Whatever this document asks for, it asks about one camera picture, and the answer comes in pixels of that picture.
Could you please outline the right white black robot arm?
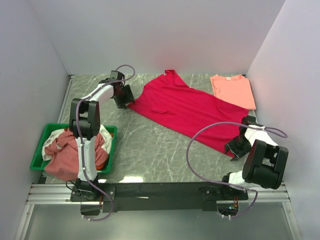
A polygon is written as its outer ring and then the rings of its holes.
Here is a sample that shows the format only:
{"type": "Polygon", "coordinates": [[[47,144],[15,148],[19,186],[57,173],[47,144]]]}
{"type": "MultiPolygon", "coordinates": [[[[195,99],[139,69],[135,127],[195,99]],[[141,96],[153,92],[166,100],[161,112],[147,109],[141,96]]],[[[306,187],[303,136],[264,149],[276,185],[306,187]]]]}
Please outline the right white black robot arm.
{"type": "Polygon", "coordinates": [[[224,145],[226,153],[232,153],[233,161],[247,156],[243,169],[229,172],[222,178],[225,184],[219,187],[222,198],[230,200],[237,194],[237,187],[276,190],[280,187],[289,150],[271,139],[265,127],[256,123],[254,116],[242,118],[241,123],[246,127],[239,127],[239,134],[224,145]]]}

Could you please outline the magenta red t shirt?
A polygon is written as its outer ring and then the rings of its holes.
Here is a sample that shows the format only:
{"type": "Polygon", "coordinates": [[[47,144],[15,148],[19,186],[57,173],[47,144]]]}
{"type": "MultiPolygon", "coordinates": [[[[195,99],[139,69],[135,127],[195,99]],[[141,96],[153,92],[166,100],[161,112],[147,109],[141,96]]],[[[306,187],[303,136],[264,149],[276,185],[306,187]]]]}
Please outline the magenta red t shirt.
{"type": "Polygon", "coordinates": [[[220,122],[196,137],[198,142],[220,153],[239,134],[238,126],[231,123],[241,123],[249,114],[243,107],[189,87],[174,70],[166,70],[148,82],[128,108],[189,138],[204,127],[220,122]]]}

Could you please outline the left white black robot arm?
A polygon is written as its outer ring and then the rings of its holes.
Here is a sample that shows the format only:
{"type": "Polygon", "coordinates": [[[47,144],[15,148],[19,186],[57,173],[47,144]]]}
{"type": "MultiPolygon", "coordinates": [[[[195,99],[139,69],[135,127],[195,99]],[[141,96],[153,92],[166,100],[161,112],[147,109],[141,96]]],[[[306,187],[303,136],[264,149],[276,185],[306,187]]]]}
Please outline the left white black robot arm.
{"type": "Polygon", "coordinates": [[[97,87],[82,98],[74,98],[70,105],[69,130],[73,133],[78,151],[78,175],[75,191],[81,193],[88,201],[96,200],[105,192],[99,187],[96,168],[96,137],[100,132],[100,105],[109,99],[115,101],[116,107],[126,109],[135,102],[130,85],[126,81],[132,79],[136,71],[129,77],[119,71],[112,70],[108,78],[99,82],[97,87]]]}

